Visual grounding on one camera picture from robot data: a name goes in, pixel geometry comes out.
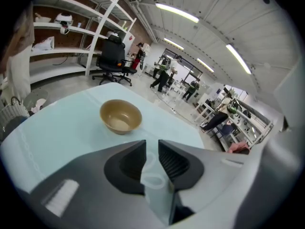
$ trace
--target concrete floor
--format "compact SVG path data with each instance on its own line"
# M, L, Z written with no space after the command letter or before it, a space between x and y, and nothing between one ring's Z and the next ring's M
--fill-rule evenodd
M204 134L200 130L200 122L194 123L194 119L197 115L191 115L191 112L194 110L194 107L191 104L186 103L182 99L177 99L174 101L173 98L175 98L175 93L165 96L165 94L162 95L157 92L157 87L155 89L150 89L149 86L154 79L146 74L143 74L142 76L131 75L129 77L132 80L132 86L129 86L129 83L126 81L121 81L121 84L147 99L151 103L164 109L169 114L182 119L189 125L193 125L203 141L204 148L214 151L222 151L220 145L215 142L214 138L211 139L208 134ZM46 90L49 93L49 103L53 103L68 95L98 86L99 82L99 79L92 80L91 77L87 79L84 75L63 76L61 78L37 83L32 87L32 90L38 87Z

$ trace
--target black office chair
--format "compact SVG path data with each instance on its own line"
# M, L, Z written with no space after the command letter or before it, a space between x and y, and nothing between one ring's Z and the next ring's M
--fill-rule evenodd
M96 60L96 66L100 67L105 74L103 75L94 75L92 79L101 78L101 85L105 80L111 82L118 82L116 77L119 77L120 80L125 79L131 84L131 79L127 78L125 75L128 73L134 74L137 70L125 67L127 60L125 60L125 45L122 43L120 37L111 35L103 43L102 54L98 56ZM123 75L113 75L112 73L123 73Z

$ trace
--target ceiling light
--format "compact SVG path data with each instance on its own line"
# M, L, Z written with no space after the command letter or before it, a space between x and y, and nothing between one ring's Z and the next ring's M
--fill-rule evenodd
M181 50L183 50L184 48L174 42L172 42L171 40L168 40L167 38L164 38L165 41L171 43L172 45L176 46L177 48L180 48Z
M197 61L203 64L209 71L214 72L214 70L211 67L209 67L205 62L203 62L201 59L198 58Z
M227 44L226 47L235 56L235 58L238 60L238 62L243 66L244 70L248 74L251 74L251 71L249 70L248 66L246 65L246 63L244 62L242 57L239 55L239 53L235 50L235 48L231 44Z
M198 23L199 19L189 13L186 13L182 10L179 10L179 9L176 9L174 7L171 7L171 6L168 6L168 5L165 5L165 4L162 4L162 3L156 3L156 6L159 8L159 9L162 9L162 10L166 10L166 11L169 11L169 12L173 12L173 13L176 13L176 14L179 14L191 21L194 21L195 23Z

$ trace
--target cable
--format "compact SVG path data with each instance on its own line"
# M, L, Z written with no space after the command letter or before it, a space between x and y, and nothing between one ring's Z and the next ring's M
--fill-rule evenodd
M64 61L64 62L59 63L59 64L53 64L53 65L61 65L61 64L65 63L65 62L67 61L67 59L68 59L68 56L67 56L67 58L65 59L65 61Z
M150 90L162 101L162 102L164 102L168 107L170 107L162 98L160 98L159 96L158 96L158 94L156 94L154 91L153 91L153 89L151 89L150 88ZM189 119L187 119L187 118L185 118L182 114L180 114L178 111L176 111L176 110L174 110L178 115L180 115L183 119L185 119L185 120L187 120L188 122L190 122L191 124L193 124L193 125L196 125L197 126L197 123L195 123L195 122L191 122Z

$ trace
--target person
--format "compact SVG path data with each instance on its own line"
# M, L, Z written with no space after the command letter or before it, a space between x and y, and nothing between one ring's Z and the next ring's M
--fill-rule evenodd
M142 56L144 55L144 51L143 51L143 49L142 49L143 46L144 46L144 44L141 43L141 42L137 45L137 47L139 48L139 50L138 50L137 55L135 56L135 59L134 59L134 61L133 61L132 66L131 66L131 68L133 68L133 69L136 69L136 68L137 68L137 66L138 66L138 64L139 64L139 62L140 62Z
M192 81L190 84L190 87L187 89L186 93L183 95L182 99L186 97L186 101L190 99L190 97L194 94L196 90L199 89L199 80L197 79L196 81Z
M7 72L13 96L23 100L31 92L30 56L34 43L33 4L22 12L13 28L13 36L2 54L0 73Z
M178 62L181 62L182 57L177 55L175 59L171 60L170 66L168 69L160 69L161 73L157 80L155 80L151 85L150 88L154 88L156 85L158 86L158 92L162 93L162 88L165 86L169 75L172 74L172 72L176 72L177 64Z
M228 97L222 100L220 105L215 109L215 111L217 111L218 113L215 114L215 116L204 127L200 126L203 132L214 129L229 117L229 111L227 109L227 106L230 103L230 101L231 99Z
M158 71L160 70L160 65L162 64L166 64L166 62L170 60L169 58L166 58L164 56L161 56L158 63L154 63L154 65L156 66L155 69L153 70L153 74L152 74L152 77L153 79L156 79L156 75L158 73Z

